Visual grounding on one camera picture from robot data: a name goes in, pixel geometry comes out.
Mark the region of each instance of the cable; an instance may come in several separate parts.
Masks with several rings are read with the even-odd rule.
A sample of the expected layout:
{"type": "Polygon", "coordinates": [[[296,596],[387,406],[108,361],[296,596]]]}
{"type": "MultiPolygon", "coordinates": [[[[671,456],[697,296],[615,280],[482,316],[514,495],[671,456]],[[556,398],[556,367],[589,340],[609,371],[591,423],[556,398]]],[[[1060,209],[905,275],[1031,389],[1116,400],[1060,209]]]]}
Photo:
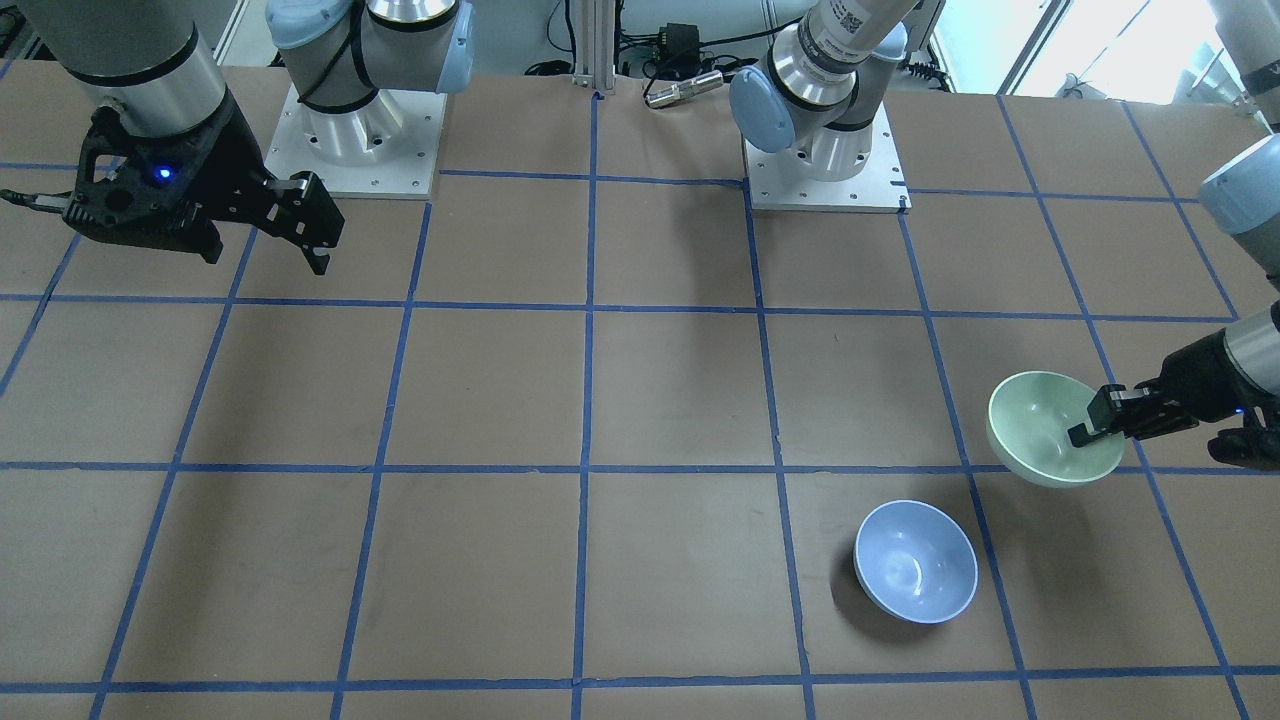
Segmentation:
{"type": "Polygon", "coordinates": [[[573,65],[570,65],[568,60],[545,60],[525,68],[526,76],[567,76],[571,72],[573,65]]]}
{"type": "Polygon", "coordinates": [[[18,40],[18,33],[22,32],[23,26],[27,24],[26,18],[18,12],[17,6],[10,6],[0,10],[0,18],[9,19],[9,27],[0,31],[0,58],[9,51],[9,46],[18,40]]]}
{"type": "Polygon", "coordinates": [[[618,60],[622,59],[622,6],[626,5],[626,0],[618,0],[613,4],[613,67],[618,67],[618,60]]]}
{"type": "MultiPolygon", "coordinates": [[[[698,49],[701,50],[704,47],[710,47],[713,45],[728,45],[730,42],[741,42],[744,40],[755,40],[758,37],[769,37],[769,36],[777,35],[777,33],[787,29],[788,27],[796,24],[797,22],[800,22],[800,19],[801,18],[796,18],[794,20],[782,23],[778,27],[771,27],[769,29],[762,29],[760,32],[753,32],[753,33],[749,33],[749,35],[740,35],[737,37],[726,37],[726,38],[722,38],[722,40],[709,40],[707,42],[699,42],[698,44],[698,49]]],[[[653,90],[654,83],[658,81],[658,76],[662,74],[663,65],[667,65],[668,63],[671,63],[676,58],[667,58],[667,59],[664,59],[664,60],[662,60],[660,63],[657,64],[657,67],[654,68],[654,72],[653,72],[653,77],[649,77],[649,85],[646,85],[645,88],[644,88],[644,91],[640,94],[641,97],[645,96],[645,95],[649,95],[649,92],[653,90]]]]}
{"type": "Polygon", "coordinates": [[[771,35],[777,35],[777,33],[787,29],[788,27],[791,27],[791,26],[796,24],[797,22],[800,22],[800,19],[801,18],[796,18],[796,19],[794,19],[791,22],[782,23],[778,27],[771,27],[769,29],[762,29],[760,32],[753,32],[750,35],[740,35],[737,37],[726,37],[723,40],[710,40],[708,42],[700,42],[698,45],[698,47],[700,50],[703,47],[710,47],[712,45],[728,45],[730,42],[741,42],[744,40],[755,40],[756,37],[768,37],[771,35]]]}
{"type": "Polygon", "coordinates": [[[351,6],[351,29],[347,31],[347,37],[343,38],[342,45],[338,46],[338,50],[333,54],[333,58],[329,58],[329,64],[325,65],[324,70],[320,72],[320,77],[316,78],[314,83],[311,83],[311,87],[308,87],[306,92],[298,94],[298,102],[306,102],[307,100],[310,100],[311,96],[315,95],[317,90],[320,90],[320,86],[324,85],[324,81],[329,79],[329,73],[332,73],[333,69],[338,65],[338,60],[340,60],[342,56],[347,54],[347,50],[351,47],[351,44],[356,41],[356,33],[360,32],[360,17],[361,17],[360,14],[364,12],[365,12],[365,1],[356,0],[356,3],[351,6]]]}
{"type": "Polygon", "coordinates": [[[556,19],[556,10],[558,10],[558,9],[559,9],[559,6],[561,6],[561,3],[563,3],[563,1],[564,1],[564,0],[558,0],[558,1],[556,3],[556,5],[553,5],[553,6],[552,6],[552,12],[550,12],[550,14],[549,14],[549,15],[547,15],[547,42],[548,42],[548,44],[549,44],[549,45],[550,45],[552,47],[554,47],[554,49],[559,50],[561,53],[572,53],[572,50],[570,50],[568,47],[561,47],[559,45],[556,45],[556,41],[554,41],[554,40],[552,40],[552,20],[553,20],[553,19],[556,19]]]}
{"type": "Polygon", "coordinates": [[[573,67],[577,67],[577,37],[573,36],[573,18],[570,15],[568,0],[564,0],[564,27],[568,28],[568,51],[573,55],[573,67]]]}
{"type": "Polygon", "coordinates": [[[1089,81],[1080,79],[1080,76],[1078,76],[1075,73],[1066,73],[1066,83],[1062,83],[1064,87],[1062,87],[1061,92],[1059,92],[1059,95],[1057,95],[1059,97],[1071,97],[1074,95],[1075,97],[1078,97],[1080,100],[1084,100],[1084,91],[1080,90],[1080,88],[1082,87],[1089,87],[1089,88],[1093,87],[1093,86],[1089,85],[1089,81]],[[1066,83],[1070,83],[1071,87],[1066,87],[1066,83]]]}
{"type": "Polygon", "coordinates": [[[736,55],[716,55],[714,58],[708,58],[708,59],[703,60],[703,72],[704,73],[709,73],[712,70],[719,70],[719,72],[724,73],[724,82],[733,82],[733,77],[737,74],[737,70],[741,70],[742,68],[745,68],[748,65],[754,65],[754,64],[756,64],[759,61],[760,61],[759,58],[739,58],[736,55]],[[723,65],[717,65],[716,61],[719,60],[719,59],[722,59],[722,58],[728,58],[731,61],[724,63],[723,65]]]}

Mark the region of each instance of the white metal base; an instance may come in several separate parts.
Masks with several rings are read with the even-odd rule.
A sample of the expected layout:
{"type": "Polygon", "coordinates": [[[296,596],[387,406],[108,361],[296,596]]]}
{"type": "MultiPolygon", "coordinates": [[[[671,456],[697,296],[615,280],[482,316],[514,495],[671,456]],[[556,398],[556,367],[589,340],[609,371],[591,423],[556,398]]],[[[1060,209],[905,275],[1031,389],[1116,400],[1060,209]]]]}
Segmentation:
{"type": "Polygon", "coordinates": [[[334,165],[321,160],[311,150],[303,131],[298,91],[289,87],[280,123],[266,151],[266,169],[279,178],[311,170],[320,176],[325,190],[334,197],[430,200],[447,96],[402,90],[384,92],[392,94],[406,115],[404,136],[397,140],[402,150],[397,155],[365,167],[334,165]]]}
{"type": "Polygon", "coordinates": [[[817,181],[805,174],[805,163],[795,150],[769,154],[742,141],[751,208],[756,210],[812,210],[819,213],[897,213],[911,208],[902,177],[902,161],[881,106],[876,113],[876,145],[867,167],[840,182],[817,181]]]}

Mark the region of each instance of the metal cylinder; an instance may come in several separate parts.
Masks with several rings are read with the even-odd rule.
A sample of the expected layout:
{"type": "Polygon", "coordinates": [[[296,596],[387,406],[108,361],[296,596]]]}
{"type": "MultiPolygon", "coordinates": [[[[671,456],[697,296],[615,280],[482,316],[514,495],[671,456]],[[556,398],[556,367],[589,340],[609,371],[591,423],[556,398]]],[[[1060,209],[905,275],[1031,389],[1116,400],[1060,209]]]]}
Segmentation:
{"type": "Polygon", "coordinates": [[[67,5],[24,0],[23,10],[29,8],[38,18],[32,22],[90,100],[119,108],[129,135],[174,136],[218,110],[227,82],[195,23],[175,14],[169,4],[131,0],[67,5]],[[113,12],[105,13],[106,6],[113,12]],[[140,28],[154,35],[143,40],[140,28]]]}
{"type": "Polygon", "coordinates": [[[1280,215],[1233,238],[1262,266],[1271,284],[1280,290],[1280,215]]]}
{"type": "Polygon", "coordinates": [[[1280,302],[1226,328],[1226,354],[1257,389],[1280,395],[1280,302]]]}
{"type": "MultiPolygon", "coordinates": [[[[361,47],[374,86],[435,92],[461,8],[461,4],[451,1],[434,17],[399,22],[374,14],[370,6],[369,18],[361,27],[361,47]]],[[[403,14],[403,6],[397,5],[396,9],[403,14]]]]}
{"type": "Polygon", "coordinates": [[[1244,90],[1280,131],[1280,0],[1210,0],[1244,90]]]}
{"type": "MultiPolygon", "coordinates": [[[[916,0],[819,0],[801,22],[805,50],[819,65],[823,58],[837,64],[860,63],[915,4],[916,0]]],[[[835,65],[823,69],[849,72],[835,65]]]]}
{"type": "Polygon", "coordinates": [[[906,26],[899,23],[888,37],[858,65],[858,96],[849,111],[831,124],[833,129],[859,131],[872,124],[884,92],[897,72],[897,65],[906,59],[906,26]]]}
{"type": "Polygon", "coordinates": [[[457,0],[370,0],[369,14],[393,23],[421,23],[449,12],[457,0]]]}
{"type": "Polygon", "coordinates": [[[315,40],[280,50],[298,94],[310,92],[302,99],[308,108],[321,113],[351,113],[371,102],[378,95],[378,91],[360,77],[355,50],[349,45],[343,47],[351,33],[351,13],[358,9],[357,6],[347,10],[342,20],[315,40]],[[330,67],[335,56],[338,59],[330,67]]]}
{"type": "Polygon", "coordinates": [[[22,0],[18,8],[64,68],[108,85],[164,64],[196,27],[180,3],[164,0],[22,0]]]}
{"type": "Polygon", "coordinates": [[[846,181],[867,167],[874,136],[876,128],[872,126],[859,131],[837,131],[831,126],[818,128],[796,149],[796,159],[805,177],[822,182],[846,181]]]}
{"type": "Polygon", "coordinates": [[[396,155],[406,137],[404,111],[388,92],[351,113],[303,110],[302,127],[320,159],[344,167],[374,165],[396,155]]]}
{"type": "Polygon", "coordinates": [[[814,111],[827,111],[846,102],[854,94],[851,74],[814,72],[795,27],[778,33],[769,51],[769,67],[777,83],[792,95],[792,100],[814,111]]]}

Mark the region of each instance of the barcode sticker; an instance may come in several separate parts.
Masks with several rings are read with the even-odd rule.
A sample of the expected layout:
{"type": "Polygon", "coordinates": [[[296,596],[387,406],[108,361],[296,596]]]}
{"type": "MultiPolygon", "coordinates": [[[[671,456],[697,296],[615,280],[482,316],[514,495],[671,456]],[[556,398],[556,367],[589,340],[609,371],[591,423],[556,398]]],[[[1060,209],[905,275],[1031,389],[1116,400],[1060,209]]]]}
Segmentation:
{"type": "Polygon", "coordinates": [[[854,36],[870,19],[870,13],[858,0],[824,0],[818,6],[822,19],[820,31],[814,40],[822,50],[844,63],[856,63],[865,53],[852,49],[854,36]]]}

